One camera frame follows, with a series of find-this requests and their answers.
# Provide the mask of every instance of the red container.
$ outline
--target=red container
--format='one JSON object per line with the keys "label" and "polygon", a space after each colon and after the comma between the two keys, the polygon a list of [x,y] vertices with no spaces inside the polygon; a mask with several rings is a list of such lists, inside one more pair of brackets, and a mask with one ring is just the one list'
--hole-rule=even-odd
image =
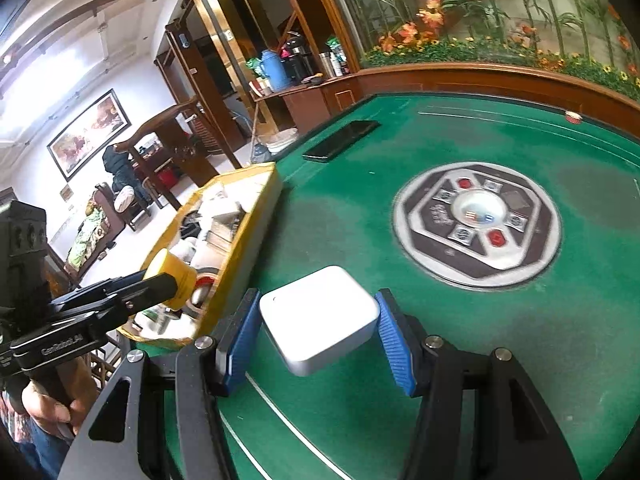
{"label": "red container", "polygon": [[171,168],[164,168],[164,170],[159,171],[158,178],[162,180],[167,189],[171,189],[178,184],[178,177]]}

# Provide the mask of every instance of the picture frame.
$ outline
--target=picture frame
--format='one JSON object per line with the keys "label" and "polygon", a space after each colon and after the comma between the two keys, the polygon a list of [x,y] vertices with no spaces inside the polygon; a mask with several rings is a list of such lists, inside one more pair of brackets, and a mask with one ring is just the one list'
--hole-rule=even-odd
{"label": "picture frame", "polygon": [[113,88],[98,97],[47,145],[69,182],[94,155],[131,126]]}

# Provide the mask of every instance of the kettle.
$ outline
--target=kettle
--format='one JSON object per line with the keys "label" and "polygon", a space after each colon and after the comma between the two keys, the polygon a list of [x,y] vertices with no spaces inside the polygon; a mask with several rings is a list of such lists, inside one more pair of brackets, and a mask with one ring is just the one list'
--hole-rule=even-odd
{"label": "kettle", "polygon": [[291,79],[284,70],[280,56],[272,50],[264,50],[262,52],[260,67],[269,78],[274,92],[284,90],[292,85]]}

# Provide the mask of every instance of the tiled floor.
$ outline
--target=tiled floor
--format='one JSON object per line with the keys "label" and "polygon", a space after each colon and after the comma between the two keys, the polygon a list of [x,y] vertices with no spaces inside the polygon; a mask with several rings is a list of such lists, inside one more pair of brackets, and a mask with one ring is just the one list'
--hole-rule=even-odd
{"label": "tiled floor", "polygon": [[[237,150],[236,157],[243,166],[248,166],[249,144]],[[220,173],[233,169],[224,155],[210,156],[209,161]],[[185,203],[196,189],[197,186],[190,179],[183,177],[172,191],[181,203]],[[170,205],[160,209],[154,204],[151,206],[150,212],[151,218],[144,220],[144,223],[140,222],[135,232],[129,227],[125,227],[124,231],[116,238],[116,246],[108,251],[103,260],[95,262],[84,275],[82,286],[91,285],[107,278],[126,276],[140,270],[140,265],[145,261],[156,240],[175,215],[175,209]]]}

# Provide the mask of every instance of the blue gripper pad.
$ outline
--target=blue gripper pad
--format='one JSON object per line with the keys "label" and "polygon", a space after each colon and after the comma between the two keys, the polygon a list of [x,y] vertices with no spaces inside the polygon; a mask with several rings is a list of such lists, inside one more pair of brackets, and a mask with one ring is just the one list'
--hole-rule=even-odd
{"label": "blue gripper pad", "polygon": [[422,359],[422,349],[409,328],[404,314],[388,288],[381,288],[375,295],[380,306],[378,333],[389,361],[396,384],[412,397],[416,392],[415,370]]}
{"label": "blue gripper pad", "polygon": [[242,298],[236,313],[216,350],[216,367],[224,371],[222,384],[231,393],[244,381],[255,342],[262,325],[260,291],[250,288]]}

